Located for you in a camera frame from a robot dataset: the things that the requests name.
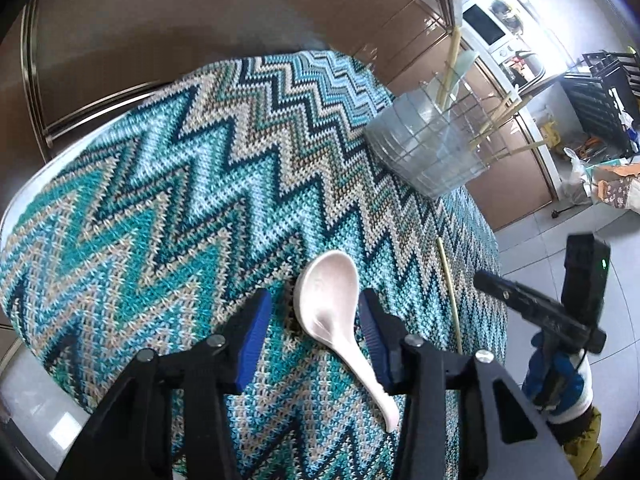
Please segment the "zigzag patterned table cloth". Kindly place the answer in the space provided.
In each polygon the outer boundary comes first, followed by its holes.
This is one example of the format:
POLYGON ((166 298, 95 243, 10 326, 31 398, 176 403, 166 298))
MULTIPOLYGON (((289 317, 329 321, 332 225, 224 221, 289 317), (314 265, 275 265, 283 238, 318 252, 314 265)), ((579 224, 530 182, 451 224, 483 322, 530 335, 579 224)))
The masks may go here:
POLYGON ((247 479, 386 479, 398 434, 296 322, 315 256, 352 257, 365 288, 434 346, 506 355, 506 310, 473 285, 494 232, 465 188, 437 200, 371 153, 392 94, 331 50, 200 68, 100 132, 36 194, 1 252, 1 307, 47 378, 86 411, 139 349, 189 349, 258 288, 273 298, 254 380, 228 401, 247 479))

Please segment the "black wall rack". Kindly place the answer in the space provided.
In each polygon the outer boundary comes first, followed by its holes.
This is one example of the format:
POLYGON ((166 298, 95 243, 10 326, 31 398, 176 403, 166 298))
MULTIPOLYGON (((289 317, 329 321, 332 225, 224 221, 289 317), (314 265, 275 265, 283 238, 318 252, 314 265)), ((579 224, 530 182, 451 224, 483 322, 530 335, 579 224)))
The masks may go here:
POLYGON ((639 154, 639 55, 584 53, 561 79, 582 131, 617 156, 639 154))

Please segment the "hanging patterned apron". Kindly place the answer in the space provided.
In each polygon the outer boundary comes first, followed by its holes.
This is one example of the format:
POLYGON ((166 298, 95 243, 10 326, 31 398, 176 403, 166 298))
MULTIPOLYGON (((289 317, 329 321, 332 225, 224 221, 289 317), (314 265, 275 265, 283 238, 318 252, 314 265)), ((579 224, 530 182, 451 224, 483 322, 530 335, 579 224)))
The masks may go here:
POLYGON ((592 172, 594 197, 598 202, 616 209, 631 210, 638 214, 639 164, 598 165, 592 172))

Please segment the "blue gloved hand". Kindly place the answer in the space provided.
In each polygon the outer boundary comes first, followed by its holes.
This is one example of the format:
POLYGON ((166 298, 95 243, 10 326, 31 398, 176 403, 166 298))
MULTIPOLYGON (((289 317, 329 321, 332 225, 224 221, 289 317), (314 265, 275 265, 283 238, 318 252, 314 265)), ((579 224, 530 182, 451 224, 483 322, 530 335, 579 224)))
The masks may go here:
POLYGON ((588 353, 568 353, 558 349, 544 353, 546 334, 532 338, 535 351, 528 363, 522 390, 550 424, 574 422, 592 408, 593 384, 588 353))

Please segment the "white microwave oven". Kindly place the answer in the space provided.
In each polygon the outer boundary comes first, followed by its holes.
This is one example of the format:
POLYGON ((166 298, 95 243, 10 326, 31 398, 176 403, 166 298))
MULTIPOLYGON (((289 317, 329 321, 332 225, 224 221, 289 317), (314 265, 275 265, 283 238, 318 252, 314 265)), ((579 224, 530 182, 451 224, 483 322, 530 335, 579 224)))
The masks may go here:
POLYGON ((497 63, 516 55, 518 38, 490 10, 487 0, 470 0, 463 5, 463 24, 497 63))

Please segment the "white ceramic spoon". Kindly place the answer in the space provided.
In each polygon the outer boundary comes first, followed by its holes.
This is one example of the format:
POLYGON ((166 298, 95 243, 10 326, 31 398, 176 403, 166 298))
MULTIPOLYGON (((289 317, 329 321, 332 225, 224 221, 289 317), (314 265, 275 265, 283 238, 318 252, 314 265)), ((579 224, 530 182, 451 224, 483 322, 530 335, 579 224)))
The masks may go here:
POLYGON ((305 333, 334 351, 367 389, 382 413, 385 429, 393 432, 399 426, 399 408, 376 380, 355 338, 359 293, 352 257, 329 250, 311 260, 297 278, 294 310, 305 333))
POLYGON ((459 86, 466 76, 466 73, 473 67, 478 57, 478 53, 474 50, 463 50, 458 54, 457 63, 454 66, 454 78, 452 78, 452 84, 450 88, 450 95, 446 102, 446 110, 457 99, 459 86))

